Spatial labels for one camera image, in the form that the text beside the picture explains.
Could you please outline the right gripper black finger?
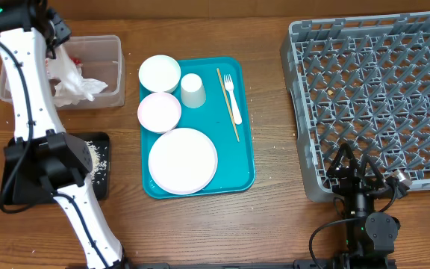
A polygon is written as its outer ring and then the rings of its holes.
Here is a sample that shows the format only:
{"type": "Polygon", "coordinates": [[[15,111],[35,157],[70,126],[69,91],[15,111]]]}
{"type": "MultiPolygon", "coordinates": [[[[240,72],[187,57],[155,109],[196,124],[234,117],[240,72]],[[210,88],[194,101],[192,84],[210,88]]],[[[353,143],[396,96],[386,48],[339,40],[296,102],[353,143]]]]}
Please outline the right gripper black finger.
{"type": "Polygon", "coordinates": [[[367,179],[367,182],[383,183],[384,182],[383,176],[379,171],[379,169],[377,168],[376,163],[368,155],[363,155],[361,158],[360,173],[364,178],[367,177],[367,166],[370,167],[375,177],[375,179],[370,179],[370,180],[367,179]]]}
{"type": "Polygon", "coordinates": [[[356,159],[351,146],[348,143],[342,143],[334,157],[334,160],[328,168],[328,174],[330,176],[353,176],[357,169],[358,160],[356,159]],[[347,166],[343,166],[343,159],[347,159],[349,161],[347,166]]]}

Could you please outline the white tissue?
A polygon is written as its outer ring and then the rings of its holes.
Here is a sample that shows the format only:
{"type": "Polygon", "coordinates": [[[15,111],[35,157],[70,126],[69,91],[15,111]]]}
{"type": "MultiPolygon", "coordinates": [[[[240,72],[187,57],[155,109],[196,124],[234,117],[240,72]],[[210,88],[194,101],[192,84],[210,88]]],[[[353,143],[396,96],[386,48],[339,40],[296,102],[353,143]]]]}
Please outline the white tissue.
{"type": "Polygon", "coordinates": [[[81,68],[71,59],[65,45],[55,49],[55,59],[46,59],[46,72],[48,78],[60,81],[80,81],[83,78],[81,68]]]}

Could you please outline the white napkin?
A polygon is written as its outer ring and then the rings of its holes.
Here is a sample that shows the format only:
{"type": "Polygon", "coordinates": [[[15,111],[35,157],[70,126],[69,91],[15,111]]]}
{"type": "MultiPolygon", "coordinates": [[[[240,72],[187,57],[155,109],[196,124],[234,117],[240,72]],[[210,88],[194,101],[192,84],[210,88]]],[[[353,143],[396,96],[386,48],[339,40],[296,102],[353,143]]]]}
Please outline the white napkin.
{"type": "Polygon", "coordinates": [[[108,85],[94,78],[83,78],[78,72],[70,72],[59,78],[54,87],[53,102],[57,107],[77,105],[80,101],[93,102],[95,95],[101,93],[108,85]]]}

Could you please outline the white bowl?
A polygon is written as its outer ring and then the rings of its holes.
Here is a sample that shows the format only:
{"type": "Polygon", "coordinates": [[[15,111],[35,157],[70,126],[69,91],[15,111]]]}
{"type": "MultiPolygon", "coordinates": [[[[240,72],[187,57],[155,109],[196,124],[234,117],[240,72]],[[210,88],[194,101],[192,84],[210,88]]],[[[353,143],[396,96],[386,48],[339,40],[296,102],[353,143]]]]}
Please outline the white bowl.
{"type": "Polygon", "coordinates": [[[168,55],[154,55],[139,68],[140,83],[150,92],[172,93],[181,79],[179,63],[168,55]]]}

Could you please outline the pink bowl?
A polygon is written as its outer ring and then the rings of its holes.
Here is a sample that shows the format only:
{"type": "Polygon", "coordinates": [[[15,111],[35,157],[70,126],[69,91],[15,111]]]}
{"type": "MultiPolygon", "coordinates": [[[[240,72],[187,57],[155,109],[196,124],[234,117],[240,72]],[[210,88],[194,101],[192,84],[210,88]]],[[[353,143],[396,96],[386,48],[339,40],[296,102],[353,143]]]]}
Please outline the pink bowl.
{"type": "Polygon", "coordinates": [[[140,102],[137,118],[146,130],[163,134],[178,125],[181,104],[171,93],[151,93],[140,102]]]}

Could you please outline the white plastic fork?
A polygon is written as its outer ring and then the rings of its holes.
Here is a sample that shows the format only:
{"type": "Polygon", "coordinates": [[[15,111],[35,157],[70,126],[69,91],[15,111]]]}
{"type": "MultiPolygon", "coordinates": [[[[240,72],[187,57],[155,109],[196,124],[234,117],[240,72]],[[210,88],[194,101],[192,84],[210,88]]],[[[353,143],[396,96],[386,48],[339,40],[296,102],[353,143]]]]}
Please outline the white plastic fork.
{"type": "Polygon", "coordinates": [[[223,81],[225,85],[225,89],[228,91],[231,102],[231,110],[234,117],[234,122],[236,125],[240,125],[242,123],[242,117],[240,114],[240,110],[237,104],[236,97],[234,95],[234,83],[230,74],[223,76],[223,81]]]}

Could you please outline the wooden chopstick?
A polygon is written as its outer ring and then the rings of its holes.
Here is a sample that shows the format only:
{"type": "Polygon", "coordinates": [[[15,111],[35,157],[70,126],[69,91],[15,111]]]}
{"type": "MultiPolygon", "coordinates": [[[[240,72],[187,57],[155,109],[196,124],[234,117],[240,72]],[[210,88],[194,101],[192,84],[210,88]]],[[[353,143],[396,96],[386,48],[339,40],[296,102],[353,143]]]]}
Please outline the wooden chopstick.
{"type": "Polygon", "coordinates": [[[220,82],[220,85],[221,85],[221,88],[222,88],[223,96],[225,98],[225,103],[226,103],[226,107],[228,109],[228,113],[229,113],[229,116],[230,116],[230,119],[231,119],[231,124],[232,124],[232,127],[234,129],[234,134],[235,134],[235,137],[237,139],[237,142],[239,143],[240,142],[240,138],[239,138],[239,134],[238,134],[238,131],[237,131],[236,124],[234,122],[234,117],[233,117],[231,105],[230,105],[230,102],[228,100],[226,89],[225,89],[225,85],[224,85],[224,83],[222,81],[221,72],[220,72],[220,70],[219,70],[218,67],[216,68],[216,72],[217,72],[217,75],[218,75],[218,78],[219,78],[219,82],[220,82]]]}

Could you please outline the white cup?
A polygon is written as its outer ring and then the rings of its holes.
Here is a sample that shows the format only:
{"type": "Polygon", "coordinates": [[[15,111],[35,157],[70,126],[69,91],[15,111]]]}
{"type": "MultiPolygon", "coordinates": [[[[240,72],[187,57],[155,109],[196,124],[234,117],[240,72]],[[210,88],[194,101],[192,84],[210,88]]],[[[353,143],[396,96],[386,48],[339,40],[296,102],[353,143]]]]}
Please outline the white cup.
{"type": "Polygon", "coordinates": [[[181,79],[181,101],[188,108],[199,108],[206,101],[202,79],[195,73],[188,73],[181,79]]]}

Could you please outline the white round plate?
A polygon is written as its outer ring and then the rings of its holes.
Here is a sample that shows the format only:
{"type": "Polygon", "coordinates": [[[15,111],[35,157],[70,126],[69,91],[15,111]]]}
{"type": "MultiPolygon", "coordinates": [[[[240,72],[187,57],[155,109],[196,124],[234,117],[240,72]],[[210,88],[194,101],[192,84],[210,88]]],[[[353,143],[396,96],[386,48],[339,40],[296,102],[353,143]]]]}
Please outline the white round plate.
{"type": "Polygon", "coordinates": [[[175,195],[194,194],[216,174],[218,153],[201,131],[176,128],[162,134],[152,145],[149,174],[162,190],[175,195]]]}

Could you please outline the red snack wrapper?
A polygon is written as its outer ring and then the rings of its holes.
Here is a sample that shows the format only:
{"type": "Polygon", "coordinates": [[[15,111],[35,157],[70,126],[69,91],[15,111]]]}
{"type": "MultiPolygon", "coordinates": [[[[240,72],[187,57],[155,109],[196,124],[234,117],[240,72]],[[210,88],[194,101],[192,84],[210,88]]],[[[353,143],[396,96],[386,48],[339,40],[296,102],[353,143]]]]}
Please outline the red snack wrapper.
{"type": "Polygon", "coordinates": [[[77,66],[77,67],[81,67],[82,66],[82,62],[80,59],[78,58],[74,58],[74,57],[70,57],[70,59],[73,61],[73,63],[77,66]]]}

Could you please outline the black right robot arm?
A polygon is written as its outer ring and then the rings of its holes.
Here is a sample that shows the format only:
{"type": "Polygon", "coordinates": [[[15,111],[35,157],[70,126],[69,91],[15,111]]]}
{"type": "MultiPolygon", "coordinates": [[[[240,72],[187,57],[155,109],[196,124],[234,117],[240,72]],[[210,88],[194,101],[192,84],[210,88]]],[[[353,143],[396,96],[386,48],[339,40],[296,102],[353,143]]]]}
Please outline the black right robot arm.
{"type": "Polygon", "coordinates": [[[347,251],[329,268],[395,268],[394,251],[400,223],[386,213],[399,193],[399,178],[384,178],[369,156],[358,161],[349,144],[340,146],[327,176],[338,184],[332,192],[343,200],[347,251]]]}

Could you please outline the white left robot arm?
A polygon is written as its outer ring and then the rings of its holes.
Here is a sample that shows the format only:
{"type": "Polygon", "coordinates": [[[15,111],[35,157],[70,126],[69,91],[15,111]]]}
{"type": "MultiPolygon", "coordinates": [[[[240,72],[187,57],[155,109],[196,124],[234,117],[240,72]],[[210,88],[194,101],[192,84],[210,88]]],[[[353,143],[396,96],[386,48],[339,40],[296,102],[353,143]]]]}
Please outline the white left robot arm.
{"type": "Polygon", "coordinates": [[[93,163],[86,142],[68,134],[52,101],[46,58],[55,58],[70,28],[46,1],[0,1],[0,57],[10,84],[15,130],[4,148],[0,210],[11,202],[17,180],[54,200],[84,250],[88,268],[131,268],[110,230],[93,190],[93,163]]]}

